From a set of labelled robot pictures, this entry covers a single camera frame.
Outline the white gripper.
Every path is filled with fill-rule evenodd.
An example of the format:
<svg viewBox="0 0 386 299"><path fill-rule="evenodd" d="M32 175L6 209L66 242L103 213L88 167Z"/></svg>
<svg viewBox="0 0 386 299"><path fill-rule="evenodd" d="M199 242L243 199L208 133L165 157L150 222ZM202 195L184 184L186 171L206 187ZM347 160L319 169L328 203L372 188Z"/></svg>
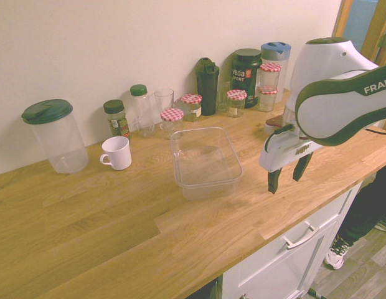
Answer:
<svg viewBox="0 0 386 299"><path fill-rule="evenodd" d="M299 160L293 179L299 181L304 174L314 151L314 141L300 137L292 124L276 129L265 141L259 164L268 171L268 191L275 194L282 168Z"/></svg>

